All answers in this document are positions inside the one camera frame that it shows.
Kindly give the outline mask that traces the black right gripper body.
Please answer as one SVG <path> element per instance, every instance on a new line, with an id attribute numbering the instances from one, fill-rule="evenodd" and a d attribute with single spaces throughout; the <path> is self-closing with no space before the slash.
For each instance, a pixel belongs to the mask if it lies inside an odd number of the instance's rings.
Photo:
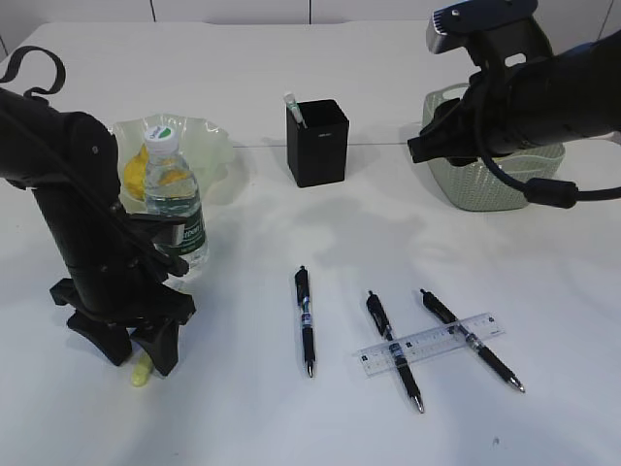
<path id="1" fill-rule="evenodd" d="M 475 73 L 461 98 L 448 100 L 435 110 L 419 135 L 408 140 L 415 164 L 445 159 L 466 166 L 481 159 L 485 115 L 485 74 Z"/>

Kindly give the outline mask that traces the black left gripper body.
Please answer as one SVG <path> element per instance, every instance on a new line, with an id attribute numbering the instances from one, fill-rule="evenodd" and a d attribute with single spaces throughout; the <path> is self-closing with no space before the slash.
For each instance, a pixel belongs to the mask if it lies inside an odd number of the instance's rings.
<path id="1" fill-rule="evenodd" d="M 109 326 L 185 324 L 193 298 L 165 284 L 189 270 L 180 257 L 160 251 L 142 221 L 181 218 L 130 214 L 117 183 L 43 183 L 33 194 L 69 271 L 75 308 Z"/>

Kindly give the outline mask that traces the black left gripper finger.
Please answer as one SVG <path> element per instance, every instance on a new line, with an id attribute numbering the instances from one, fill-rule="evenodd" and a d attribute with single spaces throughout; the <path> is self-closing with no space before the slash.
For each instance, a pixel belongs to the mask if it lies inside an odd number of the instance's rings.
<path id="1" fill-rule="evenodd" d="M 174 320 L 137 327 L 131 340 L 147 353 L 162 377 L 168 377 L 179 362 L 179 325 Z"/>
<path id="2" fill-rule="evenodd" d="M 132 354 L 132 345 L 124 327 L 109 326 L 107 323 L 74 313 L 67 320 L 69 329 L 82 335 L 101 351 L 115 366 L 120 366 Z"/>

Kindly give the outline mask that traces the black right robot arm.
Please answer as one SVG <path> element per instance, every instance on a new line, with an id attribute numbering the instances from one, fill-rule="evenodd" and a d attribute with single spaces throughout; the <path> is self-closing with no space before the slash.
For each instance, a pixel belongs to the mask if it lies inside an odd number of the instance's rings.
<path id="1" fill-rule="evenodd" d="M 474 118 L 482 112 L 483 145 L 494 156 L 601 136 L 620 128 L 620 35 L 518 66 L 503 84 L 479 74 L 463 97 L 408 141 L 414 162 L 475 161 Z"/>

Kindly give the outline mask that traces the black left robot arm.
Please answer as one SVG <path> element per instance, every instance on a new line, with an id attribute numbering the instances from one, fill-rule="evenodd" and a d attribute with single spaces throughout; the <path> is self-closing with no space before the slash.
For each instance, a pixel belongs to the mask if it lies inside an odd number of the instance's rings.
<path id="1" fill-rule="evenodd" d="M 74 308 L 68 327 L 114 365 L 138 344 L 166 377 L 195 305 L 164 284 L 185 275 L 187 262 L 153 242 L 178 242 L 183 220 L 127 213 L 117 160 L 115 136 L 93 116 L 2 91 L 1 176 L 31 189 L 69 272 L 51 288 L 52 300 Z"/>

